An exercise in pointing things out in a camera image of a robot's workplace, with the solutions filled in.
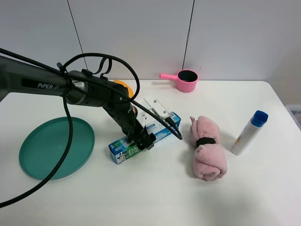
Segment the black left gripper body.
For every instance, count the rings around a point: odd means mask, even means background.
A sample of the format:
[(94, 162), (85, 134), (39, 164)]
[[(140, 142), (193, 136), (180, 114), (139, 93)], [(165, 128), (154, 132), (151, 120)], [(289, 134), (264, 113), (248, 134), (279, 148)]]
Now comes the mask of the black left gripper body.
[(130, 103), (109, 103), (103, 109), (121, 127), (128, 141), (147, 141), (146, 128), (137, 120), (135, 108)]

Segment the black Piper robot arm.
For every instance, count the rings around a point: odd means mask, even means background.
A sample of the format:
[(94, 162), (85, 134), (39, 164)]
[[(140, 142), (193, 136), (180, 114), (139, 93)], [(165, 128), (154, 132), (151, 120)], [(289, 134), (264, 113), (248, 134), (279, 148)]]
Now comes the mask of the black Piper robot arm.
[(109, 116), (121, 127), (127, 141), (135, 141), (139, 149), (151, 149), (156, 137), (148, 133), (146, 126), (137, 120), (137, 109), (124, 96), (128, 89), (107, 78), (86, 77), (78, 71), (71, 75), (84, 78), (76, 81), (48, 70), (25, 64), (7, 57), (0, 58), (0, 98), (9, 93), (26, 93), (49, 96), (63, 96), (71, 105), (103, 107)]

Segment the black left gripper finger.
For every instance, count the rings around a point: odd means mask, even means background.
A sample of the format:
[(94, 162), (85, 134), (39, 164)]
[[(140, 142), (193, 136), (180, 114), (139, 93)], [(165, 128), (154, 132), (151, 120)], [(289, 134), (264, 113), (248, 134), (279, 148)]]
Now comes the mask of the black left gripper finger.
[(139, 150), (150, 150), (154, 146), (156, 136), (153, 133), (142, 133), (135, 137), (136, 146)]

